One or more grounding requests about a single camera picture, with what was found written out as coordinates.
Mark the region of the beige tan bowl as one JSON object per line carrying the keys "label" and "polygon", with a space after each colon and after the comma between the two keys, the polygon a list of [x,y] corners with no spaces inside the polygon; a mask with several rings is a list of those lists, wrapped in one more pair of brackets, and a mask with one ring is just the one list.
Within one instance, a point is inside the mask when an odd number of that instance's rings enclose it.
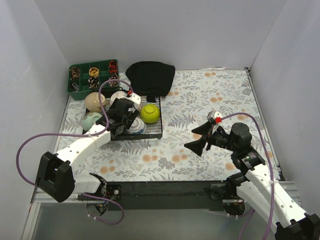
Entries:
{"label": "beige tan bowl", "polygon": [[85,97],[84,105],[90,112],[102,113],[102,108],[107,105],[107,98],[102,93],[92,92]]}

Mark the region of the celadon green bowl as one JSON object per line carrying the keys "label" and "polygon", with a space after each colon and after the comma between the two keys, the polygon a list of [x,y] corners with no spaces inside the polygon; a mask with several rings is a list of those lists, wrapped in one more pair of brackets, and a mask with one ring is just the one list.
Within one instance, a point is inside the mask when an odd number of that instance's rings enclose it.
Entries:
{"label": "celadon green bowl", "polygon": [[81,126],[84,131],[88,131],[103,115],[99,112],[88,112],[81,118]]}

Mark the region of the white pink interior bowl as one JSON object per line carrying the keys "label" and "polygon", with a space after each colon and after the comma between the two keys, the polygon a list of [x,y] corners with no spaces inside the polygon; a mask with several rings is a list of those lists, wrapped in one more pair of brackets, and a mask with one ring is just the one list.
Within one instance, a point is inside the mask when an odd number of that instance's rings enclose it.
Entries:
{"label": "white pink interior bowl", "polygon": [[128,94],[125,92],[125,91],[116,91],[115,93],[112,94],[112,96],[110,97],[110,100],[109,100],[109,104],[112,105],[113,102],[116,100],[116,99],[122,99],[122,98],[126,98],[128,96]]}

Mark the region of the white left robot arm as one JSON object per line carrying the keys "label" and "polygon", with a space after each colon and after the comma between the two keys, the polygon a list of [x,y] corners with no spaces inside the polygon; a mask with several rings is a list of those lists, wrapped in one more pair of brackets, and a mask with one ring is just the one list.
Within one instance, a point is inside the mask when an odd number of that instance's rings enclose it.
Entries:
{"label": "white left robot arm", "polygon": [[107,195],[106,180],[95,174],[75,176],[74,170],[102,145],[129,129],[142,108],[141,97],[116,98],[106,115],[69,146],[42,155],[35,185],[57,202],[72,194],[88,194],[95,200]]}

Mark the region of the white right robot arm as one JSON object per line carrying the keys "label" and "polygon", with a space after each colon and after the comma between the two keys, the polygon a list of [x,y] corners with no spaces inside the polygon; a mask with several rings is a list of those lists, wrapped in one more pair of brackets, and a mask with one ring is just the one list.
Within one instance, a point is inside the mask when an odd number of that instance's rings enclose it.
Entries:
{"label": "white right robot arm", "polygon": [[211,146],[232,152],[231,160],[239,172],[227,178],[227,196],[251,205],[277,240],[320,238],[320,218],[300,207],[271,175],[265,160],[251,145],[252,135],[246,124],[237,122],[226,133],[218,124],[206,122],[192,133],[201,137],[184,146],[198,156]]}

